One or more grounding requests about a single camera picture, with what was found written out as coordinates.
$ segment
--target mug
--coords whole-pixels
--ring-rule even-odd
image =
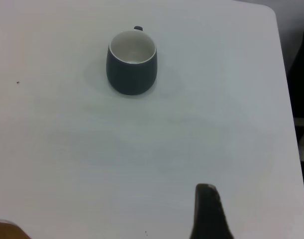
[[[139,95],[154,84],[157,75],[157,51],[151,37],[140,26],[116,35],[108,46],[108,81],[118,92]]]

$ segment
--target mug rim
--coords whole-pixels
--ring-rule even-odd
[[[118,58],[117,56],[115,56],[115,54],[114,54],[113,51],[111,50],[111,43],[112,43],[112,41],[113,41],[118,35],[120,35],[120,34],[122,34],[122,33],[125,33],[125,32],[132,32],[132,31],[136,31],[136,32],[140,32],[140,34],[144,34],[145,36],[147,36],[147,37],[153,42],[153,45],[154,45],[154,53],[153,53],[153,55],[152,55],[150,58],[148,58],[148,59],[145,60],[145,61],[142,61],[142,62],[126,62],[126,61],[121,60],[121,59]],[[149,35],[147,35],[145,32],[143,32],[143,31],[141,31],[141,30],[137,30],[137,29],[130,30],[130,31],[122,31],[122,32],[118,33],[117,35],[115,35],[115,36],[112,38],[112,40],[110,41],[110,43],[108,44],[108,49],[110,50],[110,52],[112,53],[112,55],[113,55],[117,60],[119,60],[119,61],[121,61],[121,62],[124,62],[124,63],[126,63],[126,64],[131,64],[131,65],[142,64],[142,63],[148,62],[149,60],[151,60],[151,59],[155,56],[156,50],[157,50],[157,49],[156,49],[155,42],[153,41],[153,39],[152,39]]]

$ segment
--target dark gray mug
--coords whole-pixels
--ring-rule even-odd
[[[140,26],[116,35],[108,46],[106,75],[110,84],[125,95],[139,95],[154,84],[157,51]]]

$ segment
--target white table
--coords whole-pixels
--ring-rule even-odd
[[[135,25],[154,39],[159,71],[147,94],[126,97],[108,85],[105,57]],[[217,187],[236,239],[304,239],[272,10],[0,1],[0,219],[33,239],[188,239],[197,183]]]

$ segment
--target mug handle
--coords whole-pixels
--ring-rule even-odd
[[[134,27],[134,30],[140,30],[140,31],[143,31],[143,28],[141,26],[135,26]]]

